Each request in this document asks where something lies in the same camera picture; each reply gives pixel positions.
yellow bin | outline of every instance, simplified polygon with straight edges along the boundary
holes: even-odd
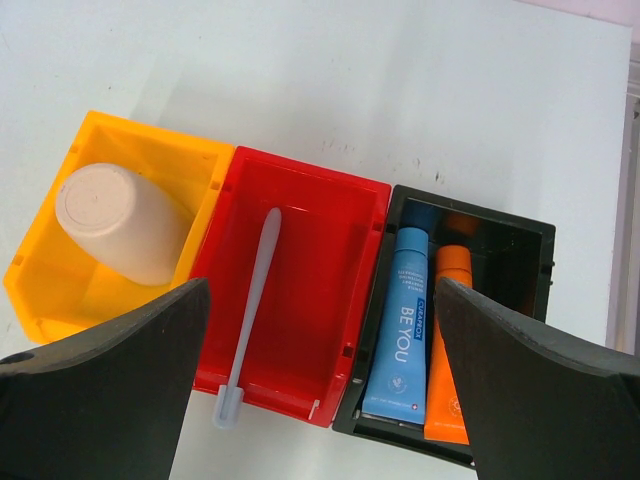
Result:
[[[48,343],[126,313],[187,281],[233,157],[231,145],[89,112],[4,285],[27,336]],[[145,287],[99,264],[62,230],[55,199],[92,163],[115,163],[148,178],[193,217],[173,280]]]

white table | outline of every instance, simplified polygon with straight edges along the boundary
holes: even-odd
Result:
[[[509,0],[146,3],[0,4],[0,265],[95,109],[555,224],[548,323],[604,343],[628,28]],[[0,356],[30,345],[2,295]],[[172,478],[475,478],[252,407],[216,431],[212,405],[192,395]]]

pink surface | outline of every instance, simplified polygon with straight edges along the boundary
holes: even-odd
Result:
[[[640,43],[640,1],[638,0],[520,0],[533,5],[633,26],[633,42]]]

white plastic stick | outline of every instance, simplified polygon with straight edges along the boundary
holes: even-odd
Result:
[[[256,312],[260,305],[262,290],[264,289],[264,284],[269,274],[273,252],[278,243],[281,222],[282,214],[280,209],[272,208],[267,214],[267,218],[262,226],[256,262],[253,266],[253,275],[251,277],[251,285],[249,286],[249,296],[244,310],[244,318],[242,319],[242,329],[240,330],[240,338],[238,339],[238,346],[236,347],[236,355],[233,359],[231,374],[229,375],[229,383],[227,385],[220,385],[218,399],[216,400],[216,406],[213,411],[213,424],[218,428],[231,429],[234,428],[238,422],[240,405],[244,397],[244,390],[238,387],[238,379],[240,378],[240,371],[242,370],[244,354],[247,351],[253,321],[256,318]]]

black bin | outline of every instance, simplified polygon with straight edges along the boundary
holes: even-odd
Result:
[[[360,414],[378,340],[396,232],[409,226],[429,233],[430,298],[435,252],[441,246],[463,245],[471,251],[476,291],[541,322],[545,321],[552,284],[555,227],[402,185],[393,189],[351,381],[333,429],[472,466],[473,456],[468,446],[427,441],[422,425],[366,418]],[[429,324],[433,327],[433,302],[429,302],[429,310]],[[430,342],[427,348],[427,358],[430,358]]]

